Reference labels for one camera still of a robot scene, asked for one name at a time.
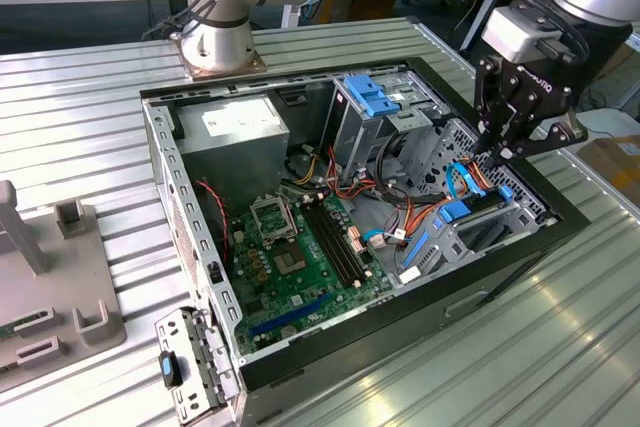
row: cable connector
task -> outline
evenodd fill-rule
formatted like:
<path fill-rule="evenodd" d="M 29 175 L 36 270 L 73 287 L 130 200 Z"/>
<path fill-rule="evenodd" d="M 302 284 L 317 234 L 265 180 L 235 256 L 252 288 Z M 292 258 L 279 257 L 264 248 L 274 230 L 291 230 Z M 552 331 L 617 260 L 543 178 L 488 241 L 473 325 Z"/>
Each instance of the cable connector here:
<path fill-rule="evenodd" d="M 302 144 L 302 146 L 300 147 L 302 150 L 304 150 L 307 154 L 312 155 L 315 150 L 313 147 L 311 147 L 308 144 Z"/>

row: wire bundle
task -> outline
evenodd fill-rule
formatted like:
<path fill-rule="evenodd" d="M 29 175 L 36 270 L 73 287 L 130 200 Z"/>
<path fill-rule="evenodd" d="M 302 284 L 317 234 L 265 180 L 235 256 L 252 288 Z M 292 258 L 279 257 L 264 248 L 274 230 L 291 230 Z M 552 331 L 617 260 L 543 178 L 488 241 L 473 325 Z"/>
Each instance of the wire bundle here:
<path fill-rule="evenodd" d="M 293 183 L 299 186 L 308 183 L 311 180 L 311 177 L 313 177 L 313 171 L 315 170 L 317 161 L 318 161 L 318 156 L 316 154 L 311 154 L 311 165 L 309 166 L 309 171 L 307 172 L 307 175 L 305 175 L 301 179 L 294 181 Z"/>
<path fill-rule="evenodd" d="M 354 199 L 365 190 L 375 189 L 376 183 L 370 179 L 353 182 L 350 187 L 340 187 L 336 157 L 333 147 L 329 147 L 329 168 L 327 169 L 327 185 L 341 199 Z"/>

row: red wire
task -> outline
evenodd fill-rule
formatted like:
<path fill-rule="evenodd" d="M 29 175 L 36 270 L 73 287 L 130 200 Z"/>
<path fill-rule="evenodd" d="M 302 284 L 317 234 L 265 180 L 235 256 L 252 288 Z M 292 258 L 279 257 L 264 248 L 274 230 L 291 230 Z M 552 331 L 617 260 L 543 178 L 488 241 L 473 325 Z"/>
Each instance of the red wire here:
<path fill-rule="evenodd" d="M 341 199 L 353 199 L 356 196 L 360 195 L 365 190 L 372 189 L 376 186 L 376 183 L 373 180 L 365 179 L 362 182 L 360 182 L 362 187 L 358 188 L 355 192 L 353 191 L 353 189 L 357 187 L 356 184 L 353 184 L 346 191 L 340 190 L 340 187 L 338 185 L 338 179 L 337 179 L 338 175 L 336 170 L 336 158 L 333 152 L 333 147 L 331 146 L 329 146 L 329 168 L 327 169 L 326 177 L 328 179 L 331 179 L 331 178 L 334 179 L 331 181 L 327 181 L 327 185 L 336 194 L 336 196 L 338 196 Z"/>
<path fill-rule="evenodd" d="M 195 183 L 200 187 L 204 187 L 205 189 L 207 189 L 207 191 L 213 196 L 214 199 L 216 199 L 216 202 L 218 203 L 218 208 L 220 209 L 220 214 L 222 215 L 222 225 L 224 226 L 224 264 L 227 265 L 229 238 L 227 236 L 227 211 L 224 208 L 224 203 L 222 202 L 222 199 L 220 199 L 218 194 L 216 194 L 214 190 L 207 184 L 205 184 L 204 182 L 200 182 L 199 180 L 196 180 Z"/>

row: yellow wire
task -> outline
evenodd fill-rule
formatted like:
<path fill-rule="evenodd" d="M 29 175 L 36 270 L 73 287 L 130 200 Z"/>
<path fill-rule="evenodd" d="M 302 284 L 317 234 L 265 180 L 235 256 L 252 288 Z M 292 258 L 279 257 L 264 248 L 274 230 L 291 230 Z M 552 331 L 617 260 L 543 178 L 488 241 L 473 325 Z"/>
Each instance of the yellow wire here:
<path fill-rule="evenodd" d="M 296 184 L 296 185 L 304 185 L 304 184 L 306 184 L 307 182 L 309 182 L 311 180 L 311 177 L 313 177 L 313 171 L 314 171 L 315 166 L 316 166 L 317 158 L 318 158 L 318 156 L 315 155 L 315 154 L 311 157 L 311 165 L 309 166 L 309 171 L 307 172 L 307 175 L 305 175 L 300 180 L 294 181 L 294 184 Z"/>

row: slotted aluminum surface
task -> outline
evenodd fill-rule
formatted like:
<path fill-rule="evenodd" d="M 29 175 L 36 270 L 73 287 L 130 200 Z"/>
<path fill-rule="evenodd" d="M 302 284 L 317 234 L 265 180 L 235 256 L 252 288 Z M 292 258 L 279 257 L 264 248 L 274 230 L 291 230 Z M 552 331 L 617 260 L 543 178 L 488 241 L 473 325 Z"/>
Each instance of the slotted aluminum surface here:
<path fill-rule="evenodd" d="M 421 55 L 471 100 L 472 70 L 400 20 L 260 32 L 271 69 Z M 0 395 L 2 425 L 176 426 L 153 322 L 188 300 L 143 131 L 138 91 L 185 82 L 166 42 L 0 58 L 0 177 L 23 215 L 94 205 L 127 341 Z M 293 426 L 637 425 L 639 227 L 557 154 L 538 167 L 593 221 L 494 303 L 322 402 Z"/>

